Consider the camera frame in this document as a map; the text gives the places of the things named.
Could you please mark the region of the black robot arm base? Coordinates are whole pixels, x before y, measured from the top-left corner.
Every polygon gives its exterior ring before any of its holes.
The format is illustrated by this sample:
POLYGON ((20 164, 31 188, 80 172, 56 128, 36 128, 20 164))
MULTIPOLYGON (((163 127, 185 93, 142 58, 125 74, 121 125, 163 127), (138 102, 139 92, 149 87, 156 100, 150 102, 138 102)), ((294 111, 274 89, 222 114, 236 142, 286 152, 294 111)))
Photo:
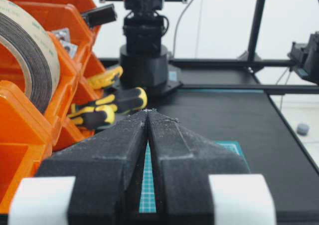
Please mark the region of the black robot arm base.
POLYGON ((179 88, 181 82, 170 79, 176 67, 168 65, 167 48, 161 39, 169 23, 158 14, 164 0, 124 0, 130 14, 124 18, 123 31, 126 44, 120 48, 123 68, 121 84, 142 87, 149 97, 159 97, 179 88))

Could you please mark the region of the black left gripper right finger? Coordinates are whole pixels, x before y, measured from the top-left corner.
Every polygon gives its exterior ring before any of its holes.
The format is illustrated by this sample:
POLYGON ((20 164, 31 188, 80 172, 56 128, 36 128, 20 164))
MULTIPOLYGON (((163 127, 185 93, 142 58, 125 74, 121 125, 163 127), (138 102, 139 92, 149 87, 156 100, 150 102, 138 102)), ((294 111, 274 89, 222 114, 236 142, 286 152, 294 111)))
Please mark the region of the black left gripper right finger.
POLYGON ((242 156, 180 125, 148 112, 156 207, 166 225, 210 225, 214 205, 209 175, 248 174, 242 156))

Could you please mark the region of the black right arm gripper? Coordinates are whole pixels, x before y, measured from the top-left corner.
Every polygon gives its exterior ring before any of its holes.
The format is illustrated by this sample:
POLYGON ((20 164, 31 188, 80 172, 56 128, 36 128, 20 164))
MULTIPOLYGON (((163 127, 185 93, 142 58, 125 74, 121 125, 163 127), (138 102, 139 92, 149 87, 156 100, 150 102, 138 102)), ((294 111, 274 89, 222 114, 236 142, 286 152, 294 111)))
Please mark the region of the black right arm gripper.
POLYGON ((303 80, 319 84, 319 32, 308 43, 293 42, 288 57, 295 63, 293 71, 303 80))

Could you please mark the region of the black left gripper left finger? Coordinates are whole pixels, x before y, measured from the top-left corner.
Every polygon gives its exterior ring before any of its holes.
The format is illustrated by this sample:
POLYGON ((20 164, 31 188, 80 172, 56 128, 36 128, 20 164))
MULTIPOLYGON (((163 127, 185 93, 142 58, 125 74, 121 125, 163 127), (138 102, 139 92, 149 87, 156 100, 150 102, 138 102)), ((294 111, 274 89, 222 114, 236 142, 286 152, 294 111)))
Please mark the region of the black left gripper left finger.
POLYGON ((36 177, 74 176, 71 225, 122 225, 138 213, 148 140, 147 111, 45 159, 36 177))

